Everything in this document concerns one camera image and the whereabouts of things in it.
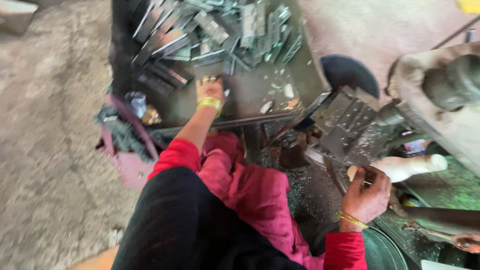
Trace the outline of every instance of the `red top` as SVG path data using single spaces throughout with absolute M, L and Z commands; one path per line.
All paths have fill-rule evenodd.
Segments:
M 188 140 L 174 139 L 160 154 L 150 180 L 163 170 L 187 167 L 197 173 L 201 168 L 197 147 Z M 325 270 L 366 270 L 365 246 L 361 233 L 329 233 L 325 244 Z

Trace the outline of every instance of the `hand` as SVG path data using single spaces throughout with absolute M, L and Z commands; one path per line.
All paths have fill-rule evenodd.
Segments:
M 203 80 L 197 80 L 197 103 L 203 98 L 213 97 L 225 103 L 225 95 L 223 94 L 223 81 L 221 78 L 214 76 L 204 76 Z
M 375 175 L 373 184 L 362 189 L 366 171 Z M 359 168 L 342 203 L 342 211 L 363 223 L 370 222 L 386 211 L 392 182 L 383 171 L 367 166 Z M 340 221 L 341 232 L 361 232 L 362 227 L 347 220 Z

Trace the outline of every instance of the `gold bangle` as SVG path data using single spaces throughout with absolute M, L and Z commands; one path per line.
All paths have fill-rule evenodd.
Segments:
M 363 222 L 361 222 L 360 220 L 348 215 L 347 213 L 344 213 L 342 211 L 338 211 L 336 213 L 336 216 L 339 220 L 341 219 L 344 219 L 344 220 L 347 220 L 351 223 L 354 223 L 354 224 L 357 224 L 358 226 L 362 227 L 363 229 L 368 229 L 368 226 L 365 225 Z
M 206 97 L 206 98 L 201 99 L 198 102 L 197 110 L 202 105 L 207 105 L 207 106 L 214 107 L 217 111 L 217 114 L 216 114 L 215 118 L 218 118 L 220 116 L 220 114 L 222 113 L 222 103 L 216 98 Z

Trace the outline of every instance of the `pink garment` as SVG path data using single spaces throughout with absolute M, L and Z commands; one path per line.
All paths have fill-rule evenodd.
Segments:
M 322 270 L 324 255 L 309 255 L 308 244 L 290 215 L 287 176 L 274 169 L 247 164 L 243 156 L 243 146 L 234 134 L 209 137 L 202 150 L 198 176 L 210 192 L 288 258 L 308 270 Z

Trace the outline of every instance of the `concrete floor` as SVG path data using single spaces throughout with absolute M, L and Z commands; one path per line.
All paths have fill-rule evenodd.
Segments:
M 386 86 L 395 59 L 470 20 L 453 0 L 300 0 L 318 55 L 343 53 Z M 41 9 L 22 37 L 0 34 L 0 265 L 65 269 L 108 246 L 138 192 L 95 153 L 106 87 L 110 1 Z

